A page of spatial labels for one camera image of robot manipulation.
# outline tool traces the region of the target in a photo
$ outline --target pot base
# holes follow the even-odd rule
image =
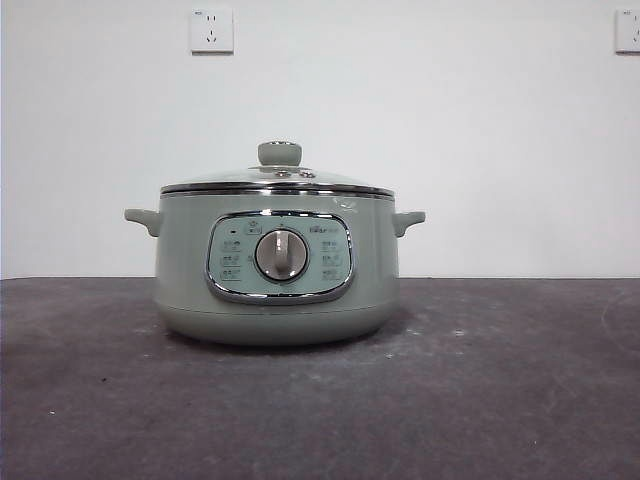
[[[230,345],[309,345],[357,337],[382,326],[394,304],[322,313],[228,314],[158,305],[167,326],[199,340]]]

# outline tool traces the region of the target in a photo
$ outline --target stainless steel rim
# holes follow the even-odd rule
[[[367,194],[380,197],[390,197],[393,199],[394,193],[391,190],[376,187],[365,187],[359,185],[340,185],[304,182],[273,182],[273,183],[252,183],[252,182],[210,182],[210,183],[181,183],[177,185],[167,185],[160,189],[161,194],[167,193],[194,193],[206,191],[208,195],[224,195],[225,191],[249,193],[250,191],[274,192],[274,195],[299,195],[293,192],[318,192],[324,195],[344,196],[344,194]]]

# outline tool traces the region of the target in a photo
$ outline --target control panel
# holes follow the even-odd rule
[[[265,305],[335,299],[353,270],[351,236],[339,217],[271,210],[218,220],[206,265],[214,293]]]

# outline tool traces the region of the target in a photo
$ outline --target glass lid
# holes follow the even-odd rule
[[[322,194],[358,194],[393,198],[393,192],[376,188],[359,180],[333,173],[301,167],[302,147],[287,141],[262,143],[258,146],[260,165],[244,170],[222,172],[162,187],[162,194],[199,193],[263,193],[292,194],[304,191]]]

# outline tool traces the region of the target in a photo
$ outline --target chrome trim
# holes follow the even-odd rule
[[[260,170],[260,173],[273,173],[277,170],[286,170],[291,173],[310,172],[309,167],[301,167],[300,165],[258,165],[249,167],[247,170]]]
[[[320,197],[360,197],[375,198],[393,202],[393,196],[377,195],[374,193],[336,192],[333,190],[270,190],[270,189],[238,189],[238,190],[198,190],[191,192],[161,193],[160,198],[192,197],[196,195],[310,195]]]
[[[270,142],[264,142],[268,145],[297,145],[297,143],[290,142],[288,140],[272,140]]]
[[[349,273],[347,274],[347,278],[345,278],[344,282],[342,282],[340,285],[330,288],[329,290],[323,290],[320,292],[278,293],[278,294],[238,292],[238,291],[226,288],[220,285],[218,282],[216,282],[216,280],[213,278],[213,275],[211,274],[211,271],[209,270],[209,261],[211,259],[211,246],[213,244],[213,234],[215,233],[215,230],[218,224],[220,224],[223,220],[227,220],[228,218],[253,217],[253,216],[265,216],[265,215],[287,216],[287,217],[293,216],[293,217],[332,218],[338,221],[342,225],[342,227],[345,229],[345,232],[347,233],[347,245],[349,247]],[[212,293],[230,302],[247,303],[251,305],[302,305],[302,304],[308,304],[308,303],[328,302],[328,301],[340,298],[342,295],[344,295],[344,293],[346,292],[347,288],[349,287],[349,285],[351,284],[355,276],[355,273],[356,273],[355,263],[356,262],[355,262],[355,255],[353,251],[353,241],[351,239],[351,231],[349,230],[349,227],[347,226],[345,221],[342,220],[342,218],[338,217],[337,215],[334,215],[331,213],[305,212],[305,211],[298,211],[298,210],[271,210],[271,209],[252,210],[248,212],[236,212],[236,213],[229,213],[226,215],[222,215],[218,217],[218,219],[215,221],[215,223],[213,224],[213,227],[211,227],[211,233],[209,234],[207,254],[205,255],[204,277],[207,282],[207,286],[209,287],[209,290],[211,290]],[[260,274],[261,272],[258,266],[256,265],[256,262],[254,262],[254,266],[257,269],[258,274]]]
[[[331,191],[332,195],[342,193],[368,193],[393,197],[391,190],[376,187],[365,187],[361,185],[346,185],[332,183],[307,183],[307,182],[205,182],[205,183],[181,183],[176,185],[166,185],[160,189],[160,193],[187,193],[199,191],[220,191],[220,190],[284,190],[319,192]]]

